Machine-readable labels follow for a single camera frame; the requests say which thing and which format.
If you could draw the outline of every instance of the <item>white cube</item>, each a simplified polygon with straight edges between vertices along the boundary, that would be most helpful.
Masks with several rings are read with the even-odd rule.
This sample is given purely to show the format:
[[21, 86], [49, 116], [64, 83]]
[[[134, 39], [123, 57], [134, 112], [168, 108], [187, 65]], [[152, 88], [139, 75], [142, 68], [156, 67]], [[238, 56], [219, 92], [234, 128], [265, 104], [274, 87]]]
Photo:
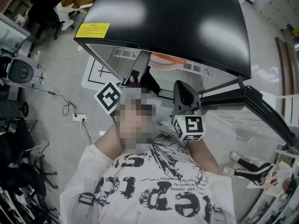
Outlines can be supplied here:
[[198, 141], [206, 133], [205, 115], [176, 115], [173, 121], [174, 129], [181, 141]]

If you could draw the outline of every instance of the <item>chair wheel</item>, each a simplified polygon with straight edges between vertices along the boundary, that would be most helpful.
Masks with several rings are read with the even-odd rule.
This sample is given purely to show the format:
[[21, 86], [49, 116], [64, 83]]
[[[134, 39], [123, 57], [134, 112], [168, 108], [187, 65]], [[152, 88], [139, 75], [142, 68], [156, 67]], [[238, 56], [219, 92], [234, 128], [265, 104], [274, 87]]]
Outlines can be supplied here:
[[24, 102], [21, 108], [22, 114], [24, 117], [27, 117], [29, 114], [29, 106], [27, 102]]

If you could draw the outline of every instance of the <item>t-shirt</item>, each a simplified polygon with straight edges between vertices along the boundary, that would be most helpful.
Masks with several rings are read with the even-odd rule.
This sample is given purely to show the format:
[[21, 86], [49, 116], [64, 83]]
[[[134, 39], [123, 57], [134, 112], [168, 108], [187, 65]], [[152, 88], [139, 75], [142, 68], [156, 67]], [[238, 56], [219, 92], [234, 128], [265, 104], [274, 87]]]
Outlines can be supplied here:
[[283, 183], [284, 180], [292, 176], [292, 168], [285, 162], [281, 161], [275, 165], [268, 172], [264, 185], [268, 185], [267, 194], [271, 196], [280, 196], [284, 193]]
[[231, 179], [203, 172], [170, 132], [161, 131], [147, 149], [125, 150], [114, 161], [95, 145], [87, 147], [60, 196], [64, 224], [71, 223], [71, 203], [83, 192], [82, 180], [92, 176], [101, 224], [208, 224], [213, 206], [226, 212], [228, 224], [235, 223]]

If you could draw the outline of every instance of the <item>strap buckle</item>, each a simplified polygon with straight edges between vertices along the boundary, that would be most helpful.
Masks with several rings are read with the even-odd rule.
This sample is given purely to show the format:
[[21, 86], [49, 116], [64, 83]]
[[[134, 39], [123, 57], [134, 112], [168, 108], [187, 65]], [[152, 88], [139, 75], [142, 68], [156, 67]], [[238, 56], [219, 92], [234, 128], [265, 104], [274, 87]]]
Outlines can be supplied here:
[[83, 203], [89, 206], [93, 206], [95, 200], [94, 194], [90, 192], [82, 193], [79, 197], [79, 203]]

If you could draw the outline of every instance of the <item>wheel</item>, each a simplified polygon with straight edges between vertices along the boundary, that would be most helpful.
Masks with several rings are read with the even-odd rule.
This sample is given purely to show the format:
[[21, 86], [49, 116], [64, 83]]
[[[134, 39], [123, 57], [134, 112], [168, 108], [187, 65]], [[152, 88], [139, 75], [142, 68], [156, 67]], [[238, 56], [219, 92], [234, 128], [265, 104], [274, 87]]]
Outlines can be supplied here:
[[29, 106], [27, 102], [24, 102], [21, 108], [22, 114], [24, 117], [27, 117], [29, 114]]

